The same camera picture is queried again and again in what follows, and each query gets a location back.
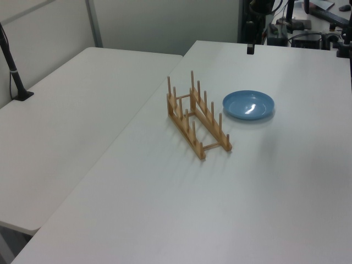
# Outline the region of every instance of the white tabletop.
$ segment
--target white tabletop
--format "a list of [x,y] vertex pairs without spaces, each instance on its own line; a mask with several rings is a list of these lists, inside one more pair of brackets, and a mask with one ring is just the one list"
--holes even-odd
[[0,110],[0,225],[34,234],[181,56],[88,48]]
[[179,95],[191,70],[216,114],[253,89],[274,116],[225,115],[232,153],[200,161],[167,117],[164,81],[14,264],[351,263],[349,61],[197,41],[171,73]]

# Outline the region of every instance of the white wall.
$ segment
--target white wall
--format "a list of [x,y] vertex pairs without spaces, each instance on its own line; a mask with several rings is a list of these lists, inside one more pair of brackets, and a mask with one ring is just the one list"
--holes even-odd
[[[3,27],[26,89],[94,46],[85,0],[55,0]],[[0,108],[10,101],[8,85],[9,69],[0,52]]]
[[236,42],[243,0],[94,0],[105,48],[184,55],[196,40]]

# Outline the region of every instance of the cable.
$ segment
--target cable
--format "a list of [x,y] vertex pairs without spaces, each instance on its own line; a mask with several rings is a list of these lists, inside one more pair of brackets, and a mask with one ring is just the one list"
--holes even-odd
[[306,34],[298,34],[296,36],[293,36],[293,37],[289,38],[288,41],[293,40],[293,39],[295,39],[297,37],[303,37],[303,36],[309,36],[309,35],[320,35],[320,36],[323,36],[324,34],[323,33],[313,33],[313,32],[312,33],[306,33]]
[[11,100],[13,100],[13,97],[12,97],[12,91],[11,91],[11,72],[10,72],[10,97],[11,97]]
[[281,18],[282,24],[284,24],[284,15],[285,15],[285,9],[286,9],[287,4],[284,6],[284,11],[282,12],[282,18]]
[[277,16],[277,15],[280,15],[281,11],[286,9],[286,6],[288,5],[288,1],[287,3],[283,6],[283,8],[281,8],[281,10],[273,17],[273,21],[274,21],[274,18]]
[[2,32],[2,33],[4,34],[4,36],[5,36],[5,40],[6,40],[7,46],[9,46],[9,40],[7,39],[5,30],[4,30],[4,28],[2,27],[1,23],[0,23],[0,30],[1,30],[1,32]]
[[251,2],[251,3],[249,4],[249,11],[250,11],[250,13],[252,13],[252,14],[254,14],[254,15],[257,15],[257,16],[260,16],[260,17],[265,17],[266,15],[275,14],[275,12],[276,12],[277,10],[279,10],[279,8],[281,7],[282,2],[283,2],[283,0],[280,0],[279,6],[278,6],[275,10],[272,10],[271,12],[266,13],[266,14],[262,14],[262,13],[255,12],[255,11],[252,9],[252,5],[251,5],[252,2]]

